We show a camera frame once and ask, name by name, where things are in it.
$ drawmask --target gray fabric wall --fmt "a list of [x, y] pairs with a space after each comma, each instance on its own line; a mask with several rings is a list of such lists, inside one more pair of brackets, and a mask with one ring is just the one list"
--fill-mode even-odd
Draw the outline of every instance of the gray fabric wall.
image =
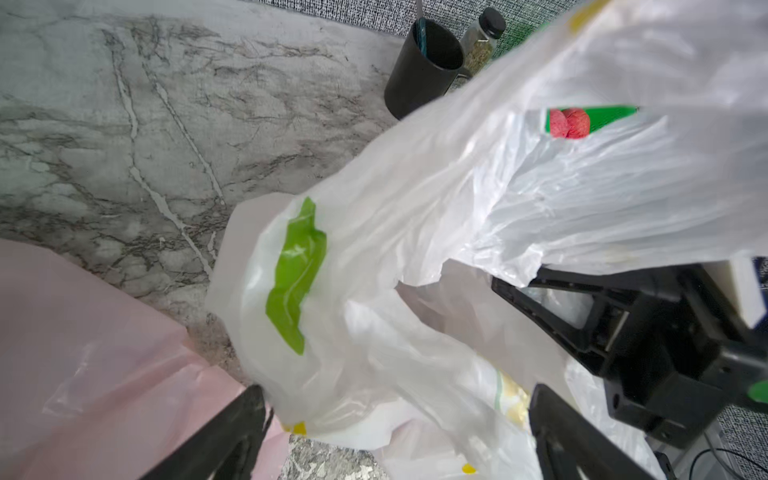
[[[413, 0], [262, 0], [268, 5], [330, 18], [372, 30], [404, 36], [415, 20]], [[492, 6], [507, 21], [507, 30], [496, 56], [523, 41], [540, 25], [568, 10], [580, 0], [423, 0], [427, 18], [451, 30], [457, 38], [485, 7]]]

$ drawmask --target black cable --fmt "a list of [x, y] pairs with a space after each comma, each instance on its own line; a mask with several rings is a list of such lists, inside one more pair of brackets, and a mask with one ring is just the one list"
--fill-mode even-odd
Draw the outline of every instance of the black cable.
[[[752, 460], [751, 458], [747, 457], [746, 455], [742, 455], [739, 452], [734, 452], [733, 450], [729, 450], [729, 449], [715, 449], [715, 450], [717, 450], [718, 452], [725, 452], [725, 453], [730, 453], [731, 455], [735, 455], [735, 456], [741, 458], [742, 460], [745, 460], [745, 461], [749, 462], [753, 466], [759, 468], [760, 470], [762, 470], [763, 472], [765, 472], [768, 475], [768, 468], [765, 468], [764, 466], [762, 466], [761, 464], [755, 462], [754, 460]], [[690, 463], [690, 470], [688, 470], [688, 480], [693, 480], [693, 478], [694, 478], [694, 467], [696, 466], [696, 462], [698, 461], [699, 457], [701, 457], [702, 455], [704, 455], [707, 452], [712, 452], [712, 449], [705, 449], [705, 450], [702, 450], [701, 452], [698, 452], [696, 454], [696, 456], [694, 457], [694, 460]]]
[[723, 460], [718, 454], [717, 450], [715, 449], [715, 445], [712, 445], [712, 440], [710, 439], [710, 436], [707, 435], [707, 433], [704, 433], [704, 440], [707, 441], [707, 446], [712, 451], [712, 456], [717, 460], [717, 463], [720, 464], [720, 467], [725, 470], [727, 474], [730, 474], [730, 476], [734, 477], [736, 480], [744, 480], [744, 477], [736, 473], [736, 470], [733, 470], [730, 465], [728, 465], [725, 460]]

